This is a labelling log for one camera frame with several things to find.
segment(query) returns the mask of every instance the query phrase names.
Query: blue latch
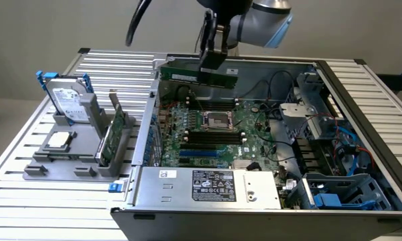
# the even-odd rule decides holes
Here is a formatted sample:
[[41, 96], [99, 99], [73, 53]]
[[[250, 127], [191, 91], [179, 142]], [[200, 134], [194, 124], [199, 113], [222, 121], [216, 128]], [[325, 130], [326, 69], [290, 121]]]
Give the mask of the blue latch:
[[369, 200], [363, 203], [341, 203], [338, 195], [334, 193], [317, 194], [314, 196], [314, 203], [319, 209], [377, 210], [374, 200]]
[[119, 193], [122, 192], [122, 189], [123, 189], [123, 184], [118, 184], [118, 183], [111, 183], [108, 185], [108, 192], [109, 193]]
[[91, 78], [89, 78], [88, 74], [87, 73], [83, 74], [81, 78], [85, 81], [85, 85], [87, 85], [87, 89], [88, 89], [89, 93], [93, 93], [93, 87], [92, 87]]
[[60, 74], [59, 74], [59, 73], [55, 73], [55, 72], [48, 72], [48, 73], [45, 73], [45, 74], [43, 75], [43, 77], [44, 77], [45, 79], [53, 79], [53, 78], [60, 77]]
[[39, 70], [39, 71], [36, 72], [36, 76], [37, 76], [37, 81], [39, 81], [39, 84], [40, 84], [40, 86], [41, 86], [41, 89], [43, 89], [43, 90], [47, 90], [47, 85], [45, 85], [45, 83], [43, 82], [43, 71], [41, 71], [41, 70]]

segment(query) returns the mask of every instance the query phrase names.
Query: slotted aluminum surface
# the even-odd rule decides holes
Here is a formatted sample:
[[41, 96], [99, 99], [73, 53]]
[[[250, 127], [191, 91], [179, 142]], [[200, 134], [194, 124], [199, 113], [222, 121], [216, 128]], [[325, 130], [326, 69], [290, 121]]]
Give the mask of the slotted aluminum surface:
[[[148, 53], [91, 50], [73, 63], [72, 68], [72, 73], [89, 74], [99, 103], [107, 110], [112, 110], [108, 91], [116, 89], [123, 108], [136, 117], [138, 125], [144, 112], [148, 87], [154, 80], [152, 61], [154, 54]], [[330, 60], [329, 64], [333, 68], [350, 68], [334, 69], [337, 75], [353, 74], [351, 77], [341, 76], [343, 84], [347, 82], [346, 84], [358, 85], [358, 81], [362, 80], [366, 85], [375, 86], [369, 83], [369, 77], [361, 70], [353, 72], [353, 68], [358, 66], [350, 60]], [[374, 96], [384, 96], [378, 91], [367, 92], [374, 93]], [[363, 106], [393, 107], [385, 97], [362, 97], [355, 100], [357, 103], [365, 103]], [[107, 209], [118, 206], [115, 202], [123, 200], [123, 195], [109, 194], [107, 183], [41, 182], [23, 179], [24, 167], [52, 128], [53, 111], [45, 98], [0, 157], [0, 240], [127, 240]], [[382, 125], [379, 127], [385, 130], [388, 124], [402, 124], [402, 117], [394, 118], [375, 113], [367, 114], [367, 117], [371, 117], [373, 123]], [[136, 135], [138, 126], [128, 144], [122, 175], [127, 175], [130, 171]], [[386, 137], [386, 140], [398, 140], [392, 142], [393, 144], [402, 144], [402, 139], [396, 136]], [[378, 240], [386, 241], [389, 238], [381, 237]]]
[[347, 61], [327, 64], [402, 164], [402, 102], [367, 66]]

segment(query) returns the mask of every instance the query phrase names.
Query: wire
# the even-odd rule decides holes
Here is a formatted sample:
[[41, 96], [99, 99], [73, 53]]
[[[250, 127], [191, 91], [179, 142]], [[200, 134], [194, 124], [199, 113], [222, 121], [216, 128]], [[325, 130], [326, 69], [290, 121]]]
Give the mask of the wire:
[[199, 104], [200, 110], [204, 111], [204, 110], [203, 110], [202, 103], [200, 103], [199, 99], [196, 98], [195, 92], [192, 92], [192, 95], [194, 95], [194, 98], [195, 98], [195, 100], [196, 100], [196, 102], [198, 102], [198, 104]]
[[353, 138], [353, 141], [357, 141], [357, 135], [351, 132], [351, 131], [349, 131], [346, 128], [343, 128], [343, 127], [338, 127], [338, 129], [339, 129], [339, 131], [341, 132], [343, 132], [343, 133], [346, 133], [349, 136], [351, 136], [351, 138]]
[[135, 12], [134, 12], [134, 15], [132, 15], [128, 31], [127, 31], [127, 38], [126, 38], [127, 47], [130, 47], [131, 44], [132, 44], [132, 38], [134, 38], [135, 30], [136, 30], [136, 27], [139, 26], [142, 17], [144, 15], [144, 12], [146, 12], [151, 2], [152, 2], [152, 0], [140, 0], [139, 1], [139, 4], [136, 6], [136, 9], [135, 9]]
[[285, 162], [287, 161], [289, 159], [293, 159], [293, 158], [297, 158], [297, 157], [289, 157], [289, 158], [285, 158], [282, 160], [273, 160], [269, 156], [266, 156], [266, 158], [271, 161], [271, 162]]
[[269, 85], [269, 82], [266, 81], [266, 80], [259, 80], [258, 81], [258, 83], [254, 85], [254, 87], [239, 97], [239, 98], [244, 98], [249, 94], [250, 94], [250, 92], [253, 92], [254, 91], [254, 89], [258, 87], [258, 85], [262, 83], [262, 82], [265, 82], [267, 85]]
[[291, 74], [287, 70], [279, 70], [279, 71], [277, 71], [277, 72], [273, 74], [273, 76], [271, 76], [271, 78], [270, 78], [270, 82], [269, 82], [269, 96], [267, 96], [267, 99], [270, 99], [270, 98], [271, 98], [271, 95], [273, 95], [273, 94], [271, 94], [271, 83], [273, 83], [273, 79], [274, 79], [274, 77], [277, 76], [277, 74], [279, 74], [279, 73], [286, 73], [286, 74], [290, 76], [290, 79], [291, 79], [291, 85], [293, 85], [291, 90], [290, 90], [290, 94], [291, 94], [291, 100], [293, 100], [294, 89], [295, 89], [295, 83], [294, 83], [295, 78], [294, 78], [293, 74]]
[[258, 134], [258, 137], [263, 140], [263, 141], [266, 141], [266, 142], [270, 142], [270, 143], [282, 143], [282, 144], [286, 144], [286, 145], [289, 145], [290, 147], [293, 147], [293, 145], [291, 144], [289, 144], [287, 142], [283, 142], [283, 141], [277, 141], [277, 140], [269, 140], [269, 139], [266, 139], [266, 138], [263, 138], [261, 135], [259, 135], [259, 131], [257, 130], [257, 123], [258, 123], [258, 120], [259, 120], [259, 117], [261, 117], [261, 115], [263, 114], [263, 113], [266, 113], [267, 111], [269, 111], [270, 109], [265, 109], [261, 113], [259, 113], [259, 115], [258, 115], [258, 118], [257, 118], [257, 120], [255, 120], [255, 132], [257, 132], [257, 134]]
[[354, 156], [354, 158], [353, 158], [353, 164], [351, 164], [350, 171], [347, 173], [347, 177], [353, 175], [355, 167], [357, 167], [357, 156]]
[[202, 38], [203, 28], [204, 28], [204, 24], [203, 24], [203, 26], [200, 27], [200, 30], [199, 30], [199, 34], [198, 34], [198, 38], [196, 38], [196, 42], [195, 42], [195, 47], [194, 47], [194, 53], [196, 53], [196, 46], [198, 46], [198, 43], [199, 43], [199, 39]]
[[369, 157], [370, 157], [370, 164], [373, 165], [373, 168], [375, 167], [375, 161], [374, 161], [374, 157], [373, 157], [373, 154], [370, 153], [370, 151], [362, 147], [358, 147], [358, 149], [363, 152], [366, 152], [369, 154]]
[[179, 90], [180, 90], [183, 87], [186, 87], [187, 90], [190, 91], [190, 86], [186, 85], [186, 84], [180, 84], [180, 85], [176, 87], [175, 92], [174, 92], [174, 100], [175, 100], [175, 101], [178, 101]]
[[239, 122], [235, 123], [234, 127], [236, 127], [242, 123], [243, 119], [240, 119]]

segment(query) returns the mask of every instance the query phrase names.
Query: power supply label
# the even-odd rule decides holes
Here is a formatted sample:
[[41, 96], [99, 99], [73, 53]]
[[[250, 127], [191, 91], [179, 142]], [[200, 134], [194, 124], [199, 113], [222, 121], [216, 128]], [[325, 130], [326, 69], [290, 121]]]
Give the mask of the power supply label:
[[192, 171], [192, 199], [199, 202], [236, 202], [232, 171]]

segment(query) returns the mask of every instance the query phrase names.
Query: black cable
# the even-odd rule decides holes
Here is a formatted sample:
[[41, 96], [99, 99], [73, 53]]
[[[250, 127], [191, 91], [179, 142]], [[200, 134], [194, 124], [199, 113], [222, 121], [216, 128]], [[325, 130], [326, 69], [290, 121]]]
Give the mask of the black cable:
[[273, 74], [273, 76], [271, 76], [271, 78], [270, 78], [270, 82], [269, 82], [269, 98], [271, 98], [271, 83], [273, 83], [273, 79], [274, 79], [274, 77], [277, 76], [277, 74], [278, 73], [286, 73], [289, 76], [290, 76], [290, 78], [291, 78], [291, 84], [293, 84], [293, 88], [291, 88], [291, 90], [290, 90], [290, 93], [291, 93], [291, 99], [293, 99], [293, 95], [294, 95], [294, 89], [295, 89], [295, 78], [294, 78], [294, 76], [293, 76], [293, 74], [287, 71], [287, 70], [279, 70], [279, 71], [277, 71], [274, 74]]
[[127, 47], [131, 46], [132, 44], [132, 38], [134, 38], [134, 34], [135, 34], [135, 30], [136, 27], [139, 26], [142, 17], [144, 15], [144, 12], [147, 10], [147, 7], [150, 5], [150, 3], [152, 2], [152, 0], [140, 0], [139, 4], [136, 6], [134, 15], [132, 15], [132, 19], [131, 19], [131, 23], [130, 23], [130, 27], [128, 27], [128, 32], [127, 32], [127, 38], [126, 38], [126, 45]]
[[250, 94], [250, 92], [253, 92], [254, 91], [254, 89], [258, 87], [258, 85], [262, 83], [262, 82], [266, 82], [266, 84], [269, 84], [269, 82], [266, 81], [266, 80], [259, 80], [258, 81], [258, 83], [254, 85], [254, 87], [239, 97], [239, 98], [244, 98], [246, 97], [246, 95], [249, 95]]
[[198, 46], [198, 43], [199, 43], [199, 39], [202, 38], [203, 28], [204, 28], [204, 25], [200, 27], [200, 30], [199, 30], [199, 34], [198, 34], [198, 38], [196, 38], [196, 42], [195, 42], [195, 47], [194, 47], [194, 53], [196, 53], [196, 46]]
[[274, 113], [275, 111], [278, 111], [281, 113], [281, 109], [279, 108], [273, 109], [271, 110], [271, 115], [274, 116], [275, 120], [282, 121], [283, 117], [281, 115], [277, 116], [275, 113]]
[[175, 92], [174, 92], [174, 100], [175, 100], [175, 101], [178, 101], [179, 90], [180, 90], [183, 87], [186, 87], [187, 90], [190, 91], [190, 86], [186, 85], [186, 84], [180, 84], [180, 85], [176, 87]]
[[263, 113], [266, 113], [269, 110], [270, 110], [270, 109], [263, 110], [263, 111], [259, 113], [258, 118], [257, 118], [257, 120], [255, 120], [255, 126], [254, 126], [254, 128], [255, 128], [255, 132], [257, 132], [257, 134], [258, 134], [258, 137], [259, 137], [263, 141], [266, 141], [266, 142], [270, 142], [270, 143], [282, 143], [282, 144], [286, 144], [286, 145], [289, 145], [290, 147], [293, 147], [293, 145], [289, 144], [287, 142], [282, 142], [282, 141], [271, 141], [271, 140], [269, 140], [269, 139], [265, 139], [265, 138], [259, 135], [259, 131], [257, 130], [257, 122], [258, 122], [258, 120], [259, 120], [261, 115], [262, 115]]
[[243, 119], [235, 123], [234, 127], [236, 127], [242, 123]]
[[269, 154], [270, 154], [270, 152], [271, 152], [273, 149], [274, 149], [274, 148], [270, 148], [270, 150], [269, 150], [267, 153], [266, 153], [266, 158], [267, 158], [271, 162], [283, 162], [283, 161], [286, 161], [286, 160], [289, 160], [289, 159], [297, 158], [297, 157], [289, 157], [289, 158], [285, 158], [285, 159], [282, 159], [282, 160], [273, 160], [273, 159], [269, 157]]

